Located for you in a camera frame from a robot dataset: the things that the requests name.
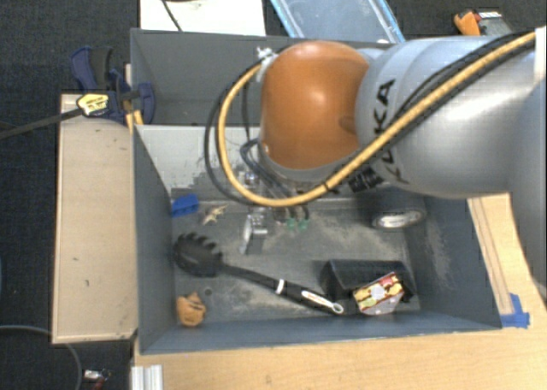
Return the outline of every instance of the yellow cable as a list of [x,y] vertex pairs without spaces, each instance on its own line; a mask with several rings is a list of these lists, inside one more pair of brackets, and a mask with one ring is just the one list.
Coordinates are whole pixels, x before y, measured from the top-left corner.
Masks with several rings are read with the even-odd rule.
[[430,92],[427,96],[421,99],[417,104],[407,110],[400,118],[394,121],[381,135],[373,140],[369,145],[362,149],[356,157],[350,162],[344,165],[337,173],[332,175],[323,185],[316,186],[312,190],[289,198],[267,198],[254,192],[243,186],[236,175],[233,173],[232,166],[228,161],[227,147],[226,147],[226,119],[228,110],[232,104],[232,101],[238,95],[241,88],[247,84],[256,72],[261,68],[261,64],[255,65],[249,69],[236,83],[232,86],[230,91],[226,95],[224,103],[221,105],[219,113],[219,120],[217,123],[217,131],[219,138],[219,159],[221,161],[222,169],[224,170],[228,181],[232,186],[245,198],[251,202],[267,206],[271,208],[285,208],[290,206],[296,206],[299,204],[306,204],[312,200],[324,195],[337,185],[339,185],[346,177],[353,173],[356,169],[361,167],[367,160],[373,157],[378,151],[384,148],[393,138],[395,138],[404,128],[415,121],[418,117],[423,115],[428,109],[430,109],[437,101],[443,98],[447,93],[452,91],[463,81],[475,75],[484,66],[496,61],[498,58],[506,55],[512,50],[531,42],[535,38],[535,32],[530,32],[516,38],[500,46],[496,50],[488,53],[486,56],[481,57],[476,62],[471,63],[458,74],[454,75],[449,80],[446,80],[441,86],[437,87],[434,91]]

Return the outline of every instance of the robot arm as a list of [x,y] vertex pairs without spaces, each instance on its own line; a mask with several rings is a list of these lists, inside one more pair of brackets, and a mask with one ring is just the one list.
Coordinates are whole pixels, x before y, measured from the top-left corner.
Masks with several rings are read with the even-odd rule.
[[[227,111],[260,64],[220,107],[221,166],[244,198],[269,207],[321,197],[363,165],[391,185],[441,198],[509,192],[526,257],[544,286],[545,74],[536,72],[534,57],[544,54],[544,43],[535,41],[532,32],[424,39],[386,50],[291,47],[266,70],[259,151],[271,172],[303,193],[255,194],[227,161]],[[331,88],[340,79],[345,87]],[[361,149],[351,153],[345,147],[354,139]]]

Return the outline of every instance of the blue tape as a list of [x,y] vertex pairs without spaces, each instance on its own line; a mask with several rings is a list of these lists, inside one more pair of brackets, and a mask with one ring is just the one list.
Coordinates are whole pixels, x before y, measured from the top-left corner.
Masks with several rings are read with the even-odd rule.
[[177,198],[171,205],[171,216],[187,216],[197,212],[199,201],[196,194],[188,194]]
[[530,326],[530,313],[523,311],[519,296],[513,293],[510,293],[509,296],[511,297],[511,302],[513,302],[515,312],[500,316],[503,327],[528,329],[528,326]]

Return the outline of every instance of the black cable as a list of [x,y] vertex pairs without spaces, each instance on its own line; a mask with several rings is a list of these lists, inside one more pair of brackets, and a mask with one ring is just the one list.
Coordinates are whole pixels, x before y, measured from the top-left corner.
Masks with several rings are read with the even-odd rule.
[[31,132],[37,128],[47,127],[51,124],[57,124],[58,122],[66,121],[80,115],[82,115],[81,109],[72,109],[68,112],[61,113],[60,115],[49,116],[24,126],[4,130],[3,132],[0,132],[0,140],[11,138],[12,136],[16,136],[18,134]]
[[412,107],[412,105],[417,100],[418,96],[423,97],[427,93],[432,92],[440,84],[444,83],[446,80],[453,77],[455,74],[461,71],[468,64],[476,62],[486,53],[492,50],[495,50],[496,48],[503,46],[504,44],[507,44],[511,40],[515,38],[519,38],[520,36],[526,33],[529,33],[529,32],[528,31],[512,32],[511,34],[505,34],[499,38],[495,38],[494,40],[491,40],[490,42],[480,46],[476,50],[473,50],[467,53],[465,56],[459,58],[453,63],[446,65],[444,68],[440,69],[439,71],[431,74],[424,81],[422,81],[418,87],[414,89],[414,91],[407,97],[407,99],[404,100],[401,107],[397,110],[395,115],[388,122],[388,125],[392,124],[397,118],[399,118],[410,107]]
[[241,119],[245,127],[245,135],[247,136],[247,142],[250,141],[250,121],[249,121],[249,83],[243,86],[241,91]]
[[[439,83],[437,84],[437,86],[439,84],[443,83],[444,81],[448,80],[449,78],[451,78],[454,75],[454,73],[451,72],[452,69],[455,70],[456,72],[459,72],[462,69],[462,65],[467,66],[469,64],[469,61],[468,61],[469,56],[471,56],[473,58],[473,60],[475,58],[478,60],[482,56],[485,55],[485,53],[484,53],[485,52],[484,51],[485,47],[488,47],[488,51],[486,53],[489,53],[489,52],[494,51],[497,47],[503,46],[503,44],[506,43],[505,42],[505,36],[503,36],[500,39],[497,39],[494,42],[496,42],[496,44],[492,45],[493,43],[490,42],[489,44],[481,46],[477,50],[474,50],[471,53],[469,53],[468,55],[466,55],[466,56],[456,60],[455,62],[451,63],[451,65],[449,65],[449,67],[447,67],[447,69],[442,69],[442,71],[444,71],[444,74],[442,75],[443,78],[441,78],[439,80]],[[414,128],[418,127],[426,118],[428,118],[430,115],[432,115],[436,110],[441,108],[443,105],[445,105],[448,101],[450,101],[452,98],[454,98],[460,92],[462,92],[463,90],[465,90],[469,86],[471,86],[475,81],[477,81],[480,78],[484,77],[486,74],[490,73],[494,68],[497,68],[501,64],[505,63],[507,60],[510,60],[511,58],[513,58],[515,56],[518,56],[522,52],[533,49],[534,45],[535,45],[534,41],[528,42],[527,44],[523,44],[523,45],[515,48],[514,50],[508,52],[507,54],[498,57],[496,60],[494,60],[492,62],[489,62],[488,64],[486,64],[482,68],[480,68],[475,74],[469,76],[467,79],[462,81],[458,86],[454,87],[454,89],[452,89],[450,92],[445,94],[442,98],[440,98],[427,112],[424,112],[423,115],[416,118],[415,121],[410,123],[407,127],[405,127],[398,134],[396,134],[393,137],[393,139],[391,139],[386,145],[384,145],[383,148],[381,148],[379,151],[377,151],[377,153],[373,157],[371,157],[368,161],[366,161],[363,165],[372,162],[375,158],[381,157],[394,144],[396,144],[399,140],[401,140],[401,138],[403,138],[408,132],[410,132]],[[434,89],[435,89],[435,87],[433,87],[431,90],[429,89],[429,87],[426,87],[424,90],[418,91],[418,93],[413,92],[413,94],[412,94],[412,96],[414,97],[413,103],[414,102],[419,102],[422,98],[426,97]]]
[[[262,62],[255,62],[251,66],[252,68],[261,64]],[[214,105],[211,107],[211,110],[209,112],[209,115],[207,117],[207,121],[205,122],[205,136],[203,139],[203,160],[205,162],[205,169],[207,171],[207,175],[213,182],[213,184],[216,186],[216,188],[227,198],[238,202],[240,204],[245,204],[246,206],[256,206],[255,203],[251,202],[247,198],[239,197],[238,195],[234,194],[233,192],[228,191],[217,179],[215,172],[213,170],[213,167],[211,166],[211,157],[210,157],[210,148],[209,148],[209,137],[211,134],[211,129],[213,128],[213,125],[215,124],[215,119],[217,114],[220,111],[221,105],[226,99],[226,93],[223,92],[215,101]],[[215,147],[218,154],[218,135],[215,134]]]
[[[34,326],[27,326],[27,325],[0,325],[0,332],[2,331],[27,331],[27,332],[34,332],[36,334],[46,335],[48,337],[51,336],[51,332],[42,329],[42,328],[36,328]],[[79,360],[78,353],[71,345],[64,345],[67,347],[67,349],[70,351],[72,356],[74,357],[74,362],[76,363],[76,369],[77,369],[77,378],[76,378],[76,387],[75,390],[79,390],[82,385],[82,363]]]
[[[262,180],[262,183],[272,197],[278,197],[278,194],[276,194],[274,188],[277,188],[283,195],[289,197],[291,195],[290,191],[284,187],[281,182],[276,180],[260,163],[250,156],[250,149],[257,144],[258,139],[250,139],[239,148],[239,154],[245,162],[245,165],[247,165],[250,170]],[[291,207],[284,209],[290,217],[296,216],[296,211],[294,208]]]
[[162,0],[163,7],[165,7],[165,10],[168,12],[169,17],[171,18],[171,21],[173,21],[173,24],[177,27],[177,30],[182,31],[182,28],[179,25],[179,22],[177,21],[177,18],[174,17],[173,12],[168,6],[168,3],[166,0]]

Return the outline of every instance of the slotted spatula head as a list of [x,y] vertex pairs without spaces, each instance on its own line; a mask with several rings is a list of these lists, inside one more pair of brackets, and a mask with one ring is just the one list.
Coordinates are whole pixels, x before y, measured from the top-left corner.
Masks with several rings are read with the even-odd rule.
[[222,253],[216,243],[195,233],[182,234],[173,248],[175,263],[185,272],[199,277],[215,277],[222,267]]

